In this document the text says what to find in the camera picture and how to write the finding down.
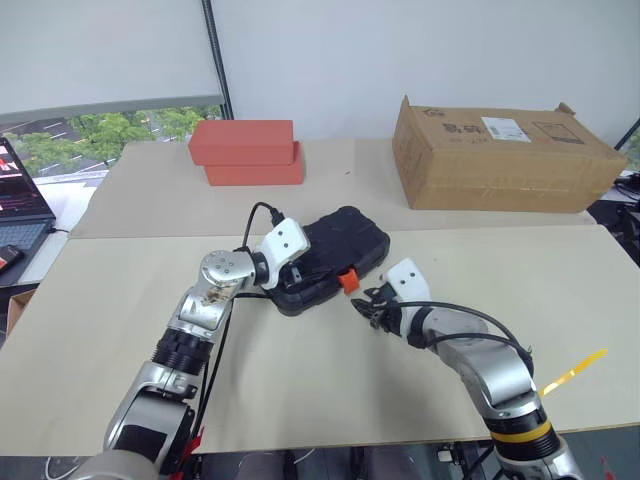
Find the laptop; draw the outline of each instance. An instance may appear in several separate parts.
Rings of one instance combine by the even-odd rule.
[[[55,221],[9,141],[0,137],[0,247],[14,245],[24,252],[0,273],[0,287],[13,285],[20,278]]]

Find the beige tabletop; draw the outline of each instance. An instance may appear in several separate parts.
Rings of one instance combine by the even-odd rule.
[[[129,144],[94,194],[72,238],[239,235],[251,206],[266,201],[305,225],[353,205],[383,230],[594,224],[563,213],[411,210],[391,141],[303,142],[305,182],[293,186],[211,187],[184,143]],[[254,232],[266,233],[267,215]]]
[[[434,299],[476,307],[533,347],[561,431],[640,421],[640,271],[599,226],[392,232]],[[70,240],[0,350],[0,454],[92,455],[203,255],[238,237]],[[339,294],[298,317],[236,302],[201,451],[486,437],[456,374],[374,331]]]

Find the laptop screen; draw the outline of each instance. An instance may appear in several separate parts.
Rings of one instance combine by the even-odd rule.
[[[0,140],[0,219],[51,214],[17,155]]]

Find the laptop keyboard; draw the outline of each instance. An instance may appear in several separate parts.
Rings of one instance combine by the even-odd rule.
[[[45,227],[45,223],[0,226],[0,247],[15,245],[25,252],[31,250]]]

